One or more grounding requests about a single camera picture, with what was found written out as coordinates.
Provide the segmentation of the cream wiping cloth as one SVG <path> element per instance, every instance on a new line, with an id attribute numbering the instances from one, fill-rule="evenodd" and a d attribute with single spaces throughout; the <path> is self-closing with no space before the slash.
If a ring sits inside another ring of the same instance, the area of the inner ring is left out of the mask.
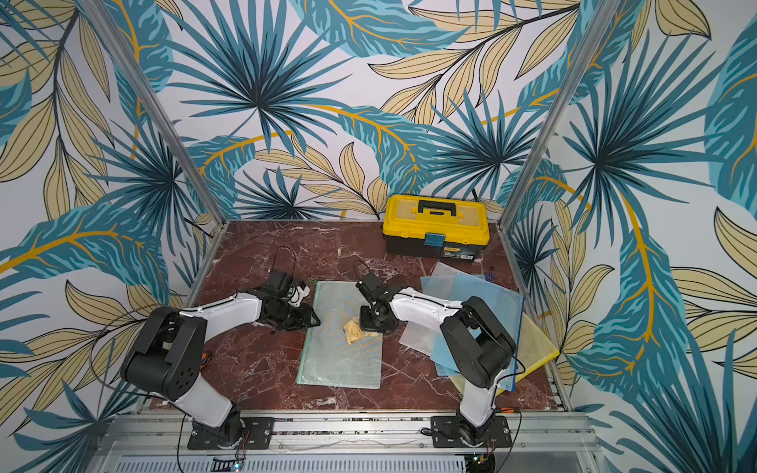
<path id="1" fill-rule="evenodd" d="M 371 339 L 380 336 L 380 333 L 370 332 L 362 329 L 360 317 L 353 317 L 344 326 L 343 331 L 348 345 L 365 339 Z"/>

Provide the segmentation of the white blue-edged mesh document bag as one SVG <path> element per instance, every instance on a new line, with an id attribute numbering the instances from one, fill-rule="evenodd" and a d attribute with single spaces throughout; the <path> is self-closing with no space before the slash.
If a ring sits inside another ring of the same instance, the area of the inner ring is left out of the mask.
<path id="1" fill-rule="evenodd" d="M 462 274 L 462 271 L 440 262 L 436 265 L 431 276 L 421 278 L 421 292 L 433 297 L 449 299 L 457 274 Z M 406 348 L 431 356 L 435 342 L 440 335 L 441 333 L 438 331 L 415 322 L 408 322 L 399 342 Z"/>

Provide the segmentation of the light blue mesh document bag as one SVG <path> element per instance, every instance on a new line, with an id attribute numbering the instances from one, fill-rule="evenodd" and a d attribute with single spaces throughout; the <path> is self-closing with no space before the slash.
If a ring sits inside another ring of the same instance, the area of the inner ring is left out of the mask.
<path id="1" fill-rule="evenodd" d="M 466 301 L 472 296 L 483 299 L 501 324 L 506 315 L 516 317 L 519 313 L 522 313 L 522 308 L 524 307 L 524 297 L 519 293 L 465 273 L 457 274 L 457 276 L 455 276 L 455 281 L 451 288 L 451 297 L 445 300 Z M 514 329 L 506 329 L 506 331 L 511 335 L 512 339 L 514 339 L 516 345 L 518 331 L 515 331 Z M 447 343 L 445 343 L 445 340 L 442 342 L 442 347 L 442 362 L 446 360 L 453 361 L 453 356 L 451 356 L 451 352 L 449 352 L 449 347 L 447 346 Z M 431 360 L 435 362 L 434 349 L 431 355 Z M 518 362 L 512 361 L 507 370 L 507 374 L 513 374 L 516 372 L 516 365 L 518 365 Z M 442 367 L 442 370 L 443 374 L 441 376 L 447 376 L 447 370 L 445 367 Z"/>

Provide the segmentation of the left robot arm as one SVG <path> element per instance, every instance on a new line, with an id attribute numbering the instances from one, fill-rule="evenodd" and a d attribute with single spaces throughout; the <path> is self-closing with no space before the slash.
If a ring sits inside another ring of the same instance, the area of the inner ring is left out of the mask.
<path id="1" fill-rule="evenodd" d="M 318 327 L 321 320 L 311 305 L 260 292 L 237 293 L 191 309 L 158 307 L 124 358 L 121 378 L 169 400 L 196 423 L 220 430 L 232 422 L 234 403 L 202 377 L 204 346 L 208 340 L 247 324 L 302 330 Z"/>

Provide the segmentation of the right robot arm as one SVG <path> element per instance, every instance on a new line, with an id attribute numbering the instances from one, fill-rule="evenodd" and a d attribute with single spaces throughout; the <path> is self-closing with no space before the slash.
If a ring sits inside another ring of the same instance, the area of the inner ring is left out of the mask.
<path id="1" fill-rule="evenodd" d="M 481 435 L 495 417 L 499 383 L 512 376 L 516 358 L 516 342 L 489 305 L 475 296 L 462 302 L 443 300 L 368 278 L 359 281 L 357 288 L 366 301 L 360 311 L 362 330 L 390 333 L 400 323 L 412 322 L 443 336 L 465 379 L 457 409 L 459 429 Z"/>

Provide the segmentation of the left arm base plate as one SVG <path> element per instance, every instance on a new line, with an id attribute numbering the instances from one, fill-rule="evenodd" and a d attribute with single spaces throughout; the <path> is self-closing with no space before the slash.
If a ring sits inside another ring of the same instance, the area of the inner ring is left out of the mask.
<path id="1" fill-rule="evenodd" d="M 218 428 L 193 421 L 187 448 L 190 451 L 265 451 L 269 449 L 273 427 L 272 417 L 234 418 Z"/>

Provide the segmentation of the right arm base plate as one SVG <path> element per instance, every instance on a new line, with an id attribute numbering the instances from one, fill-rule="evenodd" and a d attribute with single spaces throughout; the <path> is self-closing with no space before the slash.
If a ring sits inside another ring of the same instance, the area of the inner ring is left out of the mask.
<path id="1" fill-rule="evenodd" d="M 434 416 L 430 424 L 435 449 L 483 449 L 483 447 L 511 447 L 513 433 L 504 416 L 492 415 L 482 426 L 476 427 L 461 415 Z"/>

